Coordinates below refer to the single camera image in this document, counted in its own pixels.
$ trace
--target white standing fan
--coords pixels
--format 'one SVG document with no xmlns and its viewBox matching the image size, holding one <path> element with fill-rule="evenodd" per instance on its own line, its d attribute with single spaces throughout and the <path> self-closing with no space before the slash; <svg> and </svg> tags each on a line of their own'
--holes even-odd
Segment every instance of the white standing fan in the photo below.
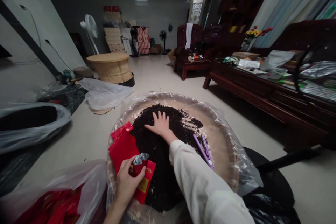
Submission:
<svg viewBox="0 0 336 224">
<path fill-rule="evenodd" d="M 80 25 L 84 30 L 87 31 L 87 33 L 88 33 L 88 35 L 91 39 L 91 42 L 94 46 L 94 49 L 96 50 L 97 54 L 99 54 L 98 49 L 96 47 L 96 44 L 95 44 L 95 42 L 93 41 L 93 38 L 92 38 L 92 37 L 98 38 L 98 29 L 97 29 L 97 25 L 96 25 L 95 20 L 93 19 L 93 17 L 91 15 L 86 14 L 85 15 L 85 21 L 82 21 Z"/>
</svg>

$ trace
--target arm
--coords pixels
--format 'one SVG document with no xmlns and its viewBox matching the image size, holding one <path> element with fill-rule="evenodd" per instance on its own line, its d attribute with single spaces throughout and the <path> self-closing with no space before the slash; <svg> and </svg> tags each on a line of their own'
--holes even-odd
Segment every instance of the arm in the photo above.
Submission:
<svg viewBox="0 0 336 224">
<path fill-rule="evenodd" d="M 117 174 L 116 199 L 110 205 L 103 224 L 118 224 L 120 222 L 135 190 L 145 176 L 145 166 L 137 177 L 133 178 L 128 174 L 128 170 L 130 169 L 134 158 L 135 156 L 126 159 L 120 165 L 120 170 Z"/>
<path fill-rule="evenodd" d="M 185 197 L 193 223 L 254 223 L 244 201 L 214 173 L 195 150 L 177 140 L 165 113 L 153 113 L 154 126 L 146 128 L 162 136 L 170 146 L 169 160 Z"/>
</svg>

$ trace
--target person's right hand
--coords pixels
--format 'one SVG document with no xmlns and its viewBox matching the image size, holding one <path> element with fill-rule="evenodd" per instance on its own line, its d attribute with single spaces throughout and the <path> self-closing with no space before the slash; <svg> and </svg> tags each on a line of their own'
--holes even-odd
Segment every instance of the person's right hand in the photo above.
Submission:
<svg viewBox="0 0 336 224">
<path fill-rule="evenodd" d="M 169 116 L 166 118 L 166 113 L 158 112 L 158 116 L 153 112 L 154 117 L 154 126 L 148 124 L 145 125 L 145 128 L 154 132 L 155 134 L 163 137 L 163 139 L 170 145 L 174 140 L 177 140 L 177 137 L 174 135 L 172 130 L 169 129 Z"/>
</svg>

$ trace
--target round wooden stool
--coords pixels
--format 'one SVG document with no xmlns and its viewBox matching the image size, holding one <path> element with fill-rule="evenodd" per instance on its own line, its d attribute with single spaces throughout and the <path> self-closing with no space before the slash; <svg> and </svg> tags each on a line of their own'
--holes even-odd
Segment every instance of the round wooden stool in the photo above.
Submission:
<svg viewBox="0 0 336 224">
<path fill-rule="evenodd" d="M 94 65 L 101 81 L 119 84 L 132 79 L 128 64 L 130 56 L 124 53 L 97 54 L 87 57 Z"/>
</svg>

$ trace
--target hand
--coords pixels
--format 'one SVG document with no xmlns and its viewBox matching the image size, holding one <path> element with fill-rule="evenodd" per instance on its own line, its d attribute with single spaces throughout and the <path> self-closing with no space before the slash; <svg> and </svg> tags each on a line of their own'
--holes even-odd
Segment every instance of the hand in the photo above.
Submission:
<svg viewBox="0 0 336 224">
<path fill-rule="evenodd" d="M 153 117 L 154 126 L 146 124 L 145 128 L 163 137 L 163 135 L 169 131 L 169 116 L 166 118 L 166 113 L 163 112 L 163 115 L 161 115 L 161 112 L 159 111 L 158 116 L 156 116 L 156 114 L 153 112 Z"/>
<path fill-rule="evenodd" d="M 158 116 L 153 112 L 154 117 L 154 126 L 150 126 L 148 124 L 145 125 L 145 128 L 154 132 L 155 134 L 163 137 L 163 139 L 170 145 L 174 140 L 177 140 L 177 137 L 174 135 L 172 130 L 169 129 L 169 116 L 166 118 L 166 113 L 159 111 Z"/>
<path fill-rule="evenodd" d="M 132 177 L 128 173 L 128 170 L 130 169 L 134 159 L 135 156 L 124 160 L 121 163 L 120 170 L 117 174 L 116 201 L 124 207 L 127 207 L 139 183 L 145 176 L 145 166 L 142 168 L 140 174 L 136 177 Z"/>
</svg>

